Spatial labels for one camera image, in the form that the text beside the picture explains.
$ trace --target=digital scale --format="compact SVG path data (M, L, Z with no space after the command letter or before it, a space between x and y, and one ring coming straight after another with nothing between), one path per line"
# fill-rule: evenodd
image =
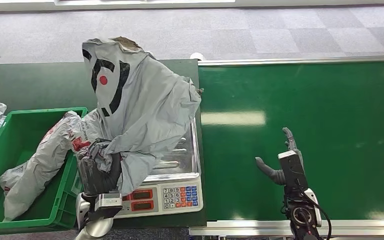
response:
M115 219L197 212L203 208L197 125L161 158L143 184L122 198Z

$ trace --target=stainless steel tray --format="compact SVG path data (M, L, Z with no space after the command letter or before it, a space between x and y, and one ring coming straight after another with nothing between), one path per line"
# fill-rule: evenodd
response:
M144 183L190 180L200 175L197 124L194 118L188 132L183 135L175 149L162 157Z

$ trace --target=gray plastic bag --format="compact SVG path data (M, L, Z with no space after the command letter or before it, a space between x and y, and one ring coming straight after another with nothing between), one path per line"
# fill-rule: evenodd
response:
M5 193L4 222L12 221L27 211L58 173L70 149L67 141L69 129L79 121L80 117L74 111L65 113L45 134L28 161L0 176L0 187Z
M100 126L102 138L110 141L98 150L96 167L108 173L114 155L120 155L117 189L125 196L175 148L187 132L201 97L188 77L173 73L127 38L92 39L82 48L98 100L99 121L95 124ZM81 159L77 160L82 169ZM99 181L87 172L84 175L80 171L85 191L88 184Z

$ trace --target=green plastic crate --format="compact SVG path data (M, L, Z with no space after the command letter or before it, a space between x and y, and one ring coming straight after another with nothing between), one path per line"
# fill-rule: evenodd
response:
M26 162L36 151L46 132L68 111L83 117L85 107L12 111L0 128L0 176ZM62 231L76 221L76 197L83 190L77 161L69 151L65 164L36 198L32 206L10 222L4 219L4 191L0 187L0 234Z

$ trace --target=keypad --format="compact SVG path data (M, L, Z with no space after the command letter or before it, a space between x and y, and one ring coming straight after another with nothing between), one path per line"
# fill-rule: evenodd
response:
M198 203L197 186L163 188L164 209L196 207Z

